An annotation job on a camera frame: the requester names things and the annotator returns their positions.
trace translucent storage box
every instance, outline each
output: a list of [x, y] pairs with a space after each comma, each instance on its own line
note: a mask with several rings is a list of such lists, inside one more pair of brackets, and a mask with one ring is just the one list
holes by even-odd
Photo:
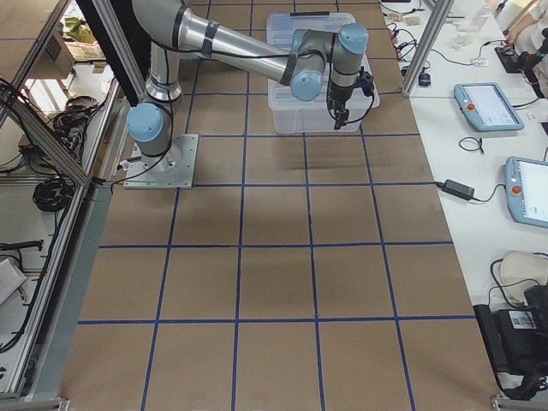
[[[270, 13], [266, 19], [266, 41], [281, 49], [290, 50], [293, 32], [298, 28], [312, 30], [324, 30], [338, 32], [342, 26], [355, 23], [354, 17], [349, 13], [330, 13], [329, 15], [295, 16], [289, 13]], [[364, 55], [362, 66], [371, 73], [369, 63]], [[300, 101], [293, 97], [288, 86], [282, 86], [274, 80], [268, 80], [268, 105], [274, 113], [274, 126], [280, 134], [303, 132], [353, 132], [358, 129], [360, 122], [348, 124], [340, 130], [334, 131], [335, 121], [330, 117], [325, 102], [327, 93], [327, 81], [329, 78], [329, 65], [324, 72], [324, 84], [322, 91], [313, 101]], [[379, 98], [375, 90], [375, 102], [377, 107]], [[346, 103], [350, 111], [348, 120], [352, 121], [364, 115], [371, 104], [371, 98], [363, 95], [360, 88], [356, 88], [352, 98]]]

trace person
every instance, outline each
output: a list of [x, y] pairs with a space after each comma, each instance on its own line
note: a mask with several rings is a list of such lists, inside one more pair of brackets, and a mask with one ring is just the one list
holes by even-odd
[[[514, 45], [515, 51], [521, 54], [523, 51], [535, 53], [545, 37], [542, 31], [548, 28], [548, 0], [540, 0], [536, 7], [524, 15], [521, 20], [508, 31], [506, 40]], [[540, 91], [548, 97], [548, 57], [543, 58], [533, 68], [534, 74], [539, 80]]]

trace black connector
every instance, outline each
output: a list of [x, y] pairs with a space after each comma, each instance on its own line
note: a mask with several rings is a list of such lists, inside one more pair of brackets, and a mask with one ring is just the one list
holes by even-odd
[[441, 189], [444, 193], [454, 195], [459, 199], [470, 201], [474, 198], [474, 189], [465, 186], [459, 182], [453, 180], [445, 180], [445, 182], [436, 182], [436, 187]]

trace tablet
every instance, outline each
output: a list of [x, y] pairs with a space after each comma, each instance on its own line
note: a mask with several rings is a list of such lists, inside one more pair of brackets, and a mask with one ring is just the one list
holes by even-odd
[[512, 218], [518, 223], [548, 228], [548, 163], [510, 157], [504, 179]]
[[453, 93], [462, 114], [478, 131], [521, 130], [525, 127], [497, 83], [457, 84]]

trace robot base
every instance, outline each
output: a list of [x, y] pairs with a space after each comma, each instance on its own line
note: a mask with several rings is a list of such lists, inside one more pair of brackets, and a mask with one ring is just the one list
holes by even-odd
[[[128, 180], [123, 183], [126, 189], [155, 189], [155, 188], [192, 188], [194, 178], [194, 166], [196, 163], [196, 152], [198, 151], [197, 134], [182, 134], [173, 136], [173, 143], [182, 151], [182, 158], [170, 170], [154, 172], [154, 169], [146, 172], [135, 180]], [[132, 157], [140, 156], [137, 145], [134, 147]], [[145, 170], [142, 161], [130, 163], [126, 177], [131, 178]]]

